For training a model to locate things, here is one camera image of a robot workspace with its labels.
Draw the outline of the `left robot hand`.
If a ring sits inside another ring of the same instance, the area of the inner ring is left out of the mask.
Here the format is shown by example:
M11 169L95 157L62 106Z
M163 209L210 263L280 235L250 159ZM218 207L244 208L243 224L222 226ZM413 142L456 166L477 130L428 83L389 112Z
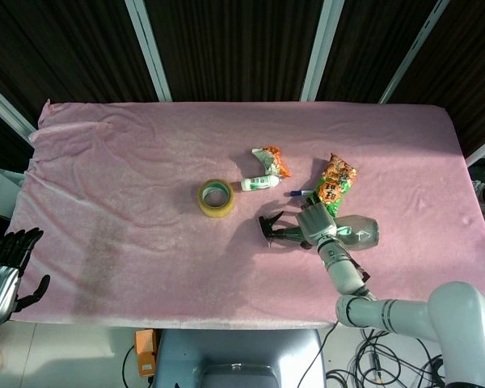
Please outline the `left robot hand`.
M25 297L19 297L19 286L36 243L43 236L39 228L20 230L6 234L0 241L0 326L13 313L37 303L46 293L50 275L41 278L37 289Z

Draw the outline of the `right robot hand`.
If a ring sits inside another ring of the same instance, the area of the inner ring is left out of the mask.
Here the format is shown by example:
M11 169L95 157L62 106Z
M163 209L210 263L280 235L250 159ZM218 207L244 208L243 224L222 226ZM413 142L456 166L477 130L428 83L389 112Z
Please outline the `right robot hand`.
M320 199L307 196L296 219L304 239L313 247L324 238L336 236L337 225Z

